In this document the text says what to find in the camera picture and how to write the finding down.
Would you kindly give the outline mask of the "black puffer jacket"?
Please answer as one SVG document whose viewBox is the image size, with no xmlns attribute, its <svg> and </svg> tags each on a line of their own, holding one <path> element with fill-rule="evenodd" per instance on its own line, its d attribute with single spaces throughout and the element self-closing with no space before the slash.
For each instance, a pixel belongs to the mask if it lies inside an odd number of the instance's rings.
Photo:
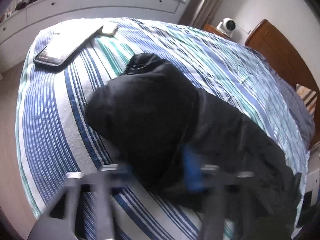
<svg viewBox="0 0 320 240">
<path fill-rule="evenodd" d="M 204 193 L 184 184 L 183 147 L 202 164 L 229 173 L 251 171 L 290 233 L 300 199 L 300 174 L 253 120 L 195 87 L 170 61 L 134 55 L 125 70 L 89 99 L 88 125 L 118 150 L 144 188 L 175 204 L 202 211 Z"/>
</svg>

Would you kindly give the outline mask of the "striped blue green duvet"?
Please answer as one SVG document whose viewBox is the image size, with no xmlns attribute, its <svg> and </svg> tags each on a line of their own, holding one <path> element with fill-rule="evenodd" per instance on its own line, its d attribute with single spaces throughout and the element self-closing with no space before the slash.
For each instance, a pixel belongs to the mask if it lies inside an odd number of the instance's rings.
<svg viewBox="0 0 320 240">
<path fill-rule="evenodd" d="M 40 31 L 16 113 L 29 239 L 291 239 L 309 137 L 286 87 L 258 52 L 187 26 Z"/>
</svg>

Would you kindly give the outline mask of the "blue checked pillow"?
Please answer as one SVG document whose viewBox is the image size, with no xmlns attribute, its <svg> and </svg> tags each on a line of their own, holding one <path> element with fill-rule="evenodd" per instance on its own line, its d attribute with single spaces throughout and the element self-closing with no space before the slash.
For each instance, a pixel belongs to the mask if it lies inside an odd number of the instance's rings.
<svg viewBox="0 0 320 240">
<path fill-rule="evenodd" d="M 315 135 L 315 123 L 313 117 L 310 115 L 307 108 L 305 107 L 302 99 L 292 88 L 292 86 L 289 85 L 284 79 L 282 79 L 277 74 L 277 72 L 269 65 L 269 62 L 262 54 L 248 46 L 245 46 L 245 48 L 252 52 L 263 62 L 264 67 L 270 72 L 272 77 L 275 79 L 277 87 L 289 108 L 290 114 L 296 122 L 304 145 L 306 148 L 309 148 L 311 139 Z"/>
</svg>

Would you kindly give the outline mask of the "striped brown pillow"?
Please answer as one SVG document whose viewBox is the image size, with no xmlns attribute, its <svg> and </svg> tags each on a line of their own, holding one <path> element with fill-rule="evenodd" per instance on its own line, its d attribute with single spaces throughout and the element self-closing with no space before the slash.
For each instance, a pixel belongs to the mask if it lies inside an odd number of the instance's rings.
<svg viewBox="0 0 320 240">
<path fill-rule="evenodd" d="M 304 102 L 309 114 L 314 117 L 316 110 L 317 92 L 300 84 L 296 84 L 296 93 Z"/>
</svg>

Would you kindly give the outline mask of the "wooden headboard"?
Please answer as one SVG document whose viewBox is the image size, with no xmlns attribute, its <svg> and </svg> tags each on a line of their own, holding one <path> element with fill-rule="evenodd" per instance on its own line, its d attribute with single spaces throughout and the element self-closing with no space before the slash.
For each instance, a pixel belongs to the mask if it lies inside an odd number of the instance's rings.
<svg viewBox="0 0 320 240">
<path fill-rule="evenodd" d="M 268 20 L 262 20 L 245 42 L 262 54 L 269 65 L 296 91 L 296 84 L 317 92 L 316 110 L 313 117 L 315 135 L 308 149 L 319 144 L 319 87 L 310 69 L 289 40 Z"/>
</svg>

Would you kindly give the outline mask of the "black smartphone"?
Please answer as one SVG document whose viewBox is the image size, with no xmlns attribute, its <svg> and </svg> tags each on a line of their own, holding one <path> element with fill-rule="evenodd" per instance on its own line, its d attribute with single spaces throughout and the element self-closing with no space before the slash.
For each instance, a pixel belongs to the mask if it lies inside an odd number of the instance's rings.
<svg viewBox="0 0 320 240">
<path fill-rule="evenodd" d="M 34 63 L 49 68 L 62 66 L 82 45 L 97 35 L 102 24 L 86 24 L 61 31 L 35 56 Z"/>
</svg>

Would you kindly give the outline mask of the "white round fan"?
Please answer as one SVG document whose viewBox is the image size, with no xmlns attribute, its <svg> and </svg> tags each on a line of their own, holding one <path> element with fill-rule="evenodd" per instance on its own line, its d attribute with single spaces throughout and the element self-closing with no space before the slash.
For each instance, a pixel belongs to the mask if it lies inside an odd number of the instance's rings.
<svg viewBox="0 0 320 240">
<path fill-rule="evenodd" d="M 236 23 L 231 18 L 224 18 L 217 26 L 217 30 L 228 37 L 232 37 Z"/>
</svg>

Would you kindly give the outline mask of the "wooden nightstand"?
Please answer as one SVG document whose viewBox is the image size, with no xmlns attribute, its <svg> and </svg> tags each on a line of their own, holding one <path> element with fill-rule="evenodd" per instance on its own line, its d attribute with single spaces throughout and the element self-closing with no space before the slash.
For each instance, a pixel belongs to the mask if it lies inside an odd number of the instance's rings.
<svg viewBox="0 0 320 240">
<path fill-rule="evenodd" d="M 220 37 L 223 37 L 227 40 L 232 40 L 230 37 L 228 37 L 226 34 L 224 34 L 223 32 L 219 31 L 218 29 L 216 29 L 214 26 L 210 25 L 210 24 L 205 24 L 203 27 L 202 27 L 202 30 L 206 31 L 206 32 L 209 32 L 209 33 L 212 33 L 212 34 L 215 34 L 217 36 L 220 36 Z"/>
</svg>

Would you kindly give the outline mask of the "white window drawer cabinet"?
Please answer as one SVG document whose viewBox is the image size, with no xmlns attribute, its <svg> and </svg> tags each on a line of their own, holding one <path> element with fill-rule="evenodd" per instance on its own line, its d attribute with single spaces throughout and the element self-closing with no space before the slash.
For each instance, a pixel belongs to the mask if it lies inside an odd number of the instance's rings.
<svg viewBox="0 0 320 240">
<path fill-rule="evenodd" d="M 179 0 L 38 0 L 1 23 L 1 72 L 25 59 L 40 30 L 76 18 L 131 17 L 177 23 Z"/>
</svg>

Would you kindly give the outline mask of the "small white box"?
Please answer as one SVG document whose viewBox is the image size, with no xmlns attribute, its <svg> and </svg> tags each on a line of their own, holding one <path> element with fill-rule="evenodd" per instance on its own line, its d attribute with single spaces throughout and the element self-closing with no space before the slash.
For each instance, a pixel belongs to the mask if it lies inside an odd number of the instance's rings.
<svg viewBox="0 0 320 240">
<path fill-rule="evenodd" d="M 118 24 L 117 23 L 108 23 L 105 24 L 101 30 L 101 35 L 105 36 L 114 36 L 117 32 Z"/>
</svg>

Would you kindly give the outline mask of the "beige curtain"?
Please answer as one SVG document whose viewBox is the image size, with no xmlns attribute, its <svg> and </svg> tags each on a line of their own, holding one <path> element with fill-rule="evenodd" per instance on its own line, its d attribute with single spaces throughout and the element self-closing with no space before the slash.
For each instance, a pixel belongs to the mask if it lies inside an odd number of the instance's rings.
<svg viewBox="0 0 320 240">
<path fill-rule="evenodd" d="M 223 0 L 188 0 L 188 4 L 179 19 L 180 25 L 202 29 L 211 23 Z"/>
</svg>

